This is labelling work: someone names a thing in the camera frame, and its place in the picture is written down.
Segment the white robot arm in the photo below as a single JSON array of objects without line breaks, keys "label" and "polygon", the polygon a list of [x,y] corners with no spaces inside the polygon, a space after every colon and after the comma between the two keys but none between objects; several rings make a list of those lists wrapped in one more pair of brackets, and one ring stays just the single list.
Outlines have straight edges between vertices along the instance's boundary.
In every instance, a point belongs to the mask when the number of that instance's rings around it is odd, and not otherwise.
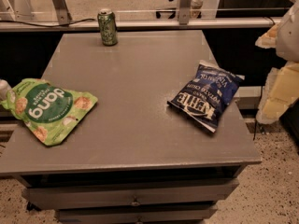
[{"label": "white robot arm", "polygon": [[267,76],[256,119],[261,124],[272,124],[299,99],[299,2],[260,36],[255,45],[275,49],[286,61],[280,68],[272,68]]}]

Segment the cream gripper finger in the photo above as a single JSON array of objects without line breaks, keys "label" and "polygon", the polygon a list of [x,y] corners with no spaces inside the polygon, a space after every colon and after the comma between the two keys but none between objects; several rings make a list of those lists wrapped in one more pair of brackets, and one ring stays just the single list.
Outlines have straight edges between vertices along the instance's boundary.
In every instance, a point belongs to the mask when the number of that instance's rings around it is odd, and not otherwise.
[{"label": "cream gripper finger", "polygon": [[262,49],[274,49],[277,45],[278,25],[273,25],[266,33],[259,36],[255,45]]},{"label": "cream gripper finger", "polygon": [[272,68],[267,76],[256,119],[261,124],[272,124],[299,99],[299,63],[286,62]]}]

